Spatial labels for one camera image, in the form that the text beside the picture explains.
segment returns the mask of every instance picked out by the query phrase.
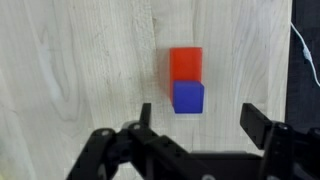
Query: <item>wood grain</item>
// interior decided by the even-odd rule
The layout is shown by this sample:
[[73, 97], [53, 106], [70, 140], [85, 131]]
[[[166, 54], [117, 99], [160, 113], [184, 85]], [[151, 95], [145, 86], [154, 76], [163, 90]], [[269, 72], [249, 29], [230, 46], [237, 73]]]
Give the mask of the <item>wood grain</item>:
[[[241, 105], [284, 120], [290, 14], [285, 0], [0, 0], [0, 177], [64, 179], [94, 129], [143, 102], [188, 151], [257, 152]], [[175, 46], [203, 47], [201, 115], [173, 112]], [[126, 165], [115, 179], [140, 178]]]

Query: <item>light wood surface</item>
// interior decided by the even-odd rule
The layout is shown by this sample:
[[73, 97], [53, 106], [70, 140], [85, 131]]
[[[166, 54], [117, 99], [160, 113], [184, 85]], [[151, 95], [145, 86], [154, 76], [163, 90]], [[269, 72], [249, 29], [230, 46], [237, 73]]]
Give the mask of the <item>light wood surface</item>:
[[[284, 120], [290, 14], [287, 0], [0, 0], [0, 179], [64, 179], [94, 129], [143, 102], [188, 151], [259, 153], [241, 105]], [[201, 115], [173, 112], [175, 46], [203, 47]]]

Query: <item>block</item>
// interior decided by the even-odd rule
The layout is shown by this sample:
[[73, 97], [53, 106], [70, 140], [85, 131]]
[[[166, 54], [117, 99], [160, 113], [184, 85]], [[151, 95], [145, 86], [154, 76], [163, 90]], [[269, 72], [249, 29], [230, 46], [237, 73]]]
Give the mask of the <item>block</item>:
[[173, 101], [174, 81], [201, 82], [202, 48], [181, 47], [170, 49], [170, 99]]
[[173, 107], [175, 113], [202, 113], [204, 86], [198, 81], [174, 81]]

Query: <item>white cable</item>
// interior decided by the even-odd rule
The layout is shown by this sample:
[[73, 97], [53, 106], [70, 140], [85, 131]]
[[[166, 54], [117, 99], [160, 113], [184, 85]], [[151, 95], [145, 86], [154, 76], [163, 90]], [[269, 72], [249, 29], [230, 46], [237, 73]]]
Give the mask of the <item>white cable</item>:
[[306, 42], [304, 41], [303, 37], [301, 36], [299, 31], [296, 29], [296, 27], [294, 27], [292, 22], [291, 22], [291, 27], [296, 32], [297, 36], [300, 38], [300, 40], [302, 42], [304, 58], [306, 58], [306, 60], [308, 60], [310, 62], [310, 65], [311, 65], [311, 68], [312, 68], [312, 72], [313, 72], [313, 76], [314, 76], [314, 80], [316, 81], [317, 85], [320, 87], [320, 83], [318, 81], [317, 72], [316, 72], [316, 69], [315, 69], [314, 64], [313, 64], [311, 52], [310, 52]]

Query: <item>cube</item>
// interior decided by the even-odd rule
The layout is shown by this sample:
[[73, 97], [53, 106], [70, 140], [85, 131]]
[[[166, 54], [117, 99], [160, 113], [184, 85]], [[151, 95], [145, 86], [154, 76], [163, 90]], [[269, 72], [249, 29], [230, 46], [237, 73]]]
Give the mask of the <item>cube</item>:
[[201, 82], [202, 48], [178, 47], [170, 49], [170, 99], [173, 101], [174, 81]]
[[198, 81], [174, 81], [173, 107], [177, 114], [202, 113], [204, 86]]

